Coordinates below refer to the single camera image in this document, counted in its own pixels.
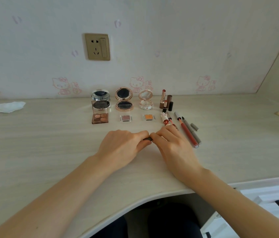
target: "silver compact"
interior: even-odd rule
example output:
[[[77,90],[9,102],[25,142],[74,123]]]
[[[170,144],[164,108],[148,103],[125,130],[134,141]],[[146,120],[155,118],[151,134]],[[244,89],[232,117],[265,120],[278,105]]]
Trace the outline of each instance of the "silver compact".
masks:
[[[97,89],[97,90],[93,90],[91,93],[91,98],[94,101],[101,101],[101,109],[102,108],[109,108],[111,107],[110,104],[110,93],[109,91],[105,90],[105,89]],[[97,106],[100,103],[96,103],[95,106],[93,106],[93,108],[98,109]]]

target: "eyeshadow palette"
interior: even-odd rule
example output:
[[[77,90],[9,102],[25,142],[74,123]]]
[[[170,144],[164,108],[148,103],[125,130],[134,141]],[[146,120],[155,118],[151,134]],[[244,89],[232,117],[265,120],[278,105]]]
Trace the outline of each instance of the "eyeshadow palette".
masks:
[[[153,116],[152,114],[145,114],[145,115],[143,115],[143,119],[145,121],[152,121],[155,119],[155,116]]]
[[[132,116],[130,115],[121,115],[120,116],[121,122],[130,122],[132,121]]]
[[[93,114],[92,124],[108,123],[108,122],[109,122],[109,114]]]

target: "power outlet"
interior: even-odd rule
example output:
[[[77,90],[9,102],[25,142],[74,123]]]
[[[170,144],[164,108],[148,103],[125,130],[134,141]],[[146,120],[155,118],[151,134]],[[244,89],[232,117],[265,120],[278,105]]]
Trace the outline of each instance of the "power outlet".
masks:
[[[110,60],[108,34],[85,33],[86,48],[90,60]]]

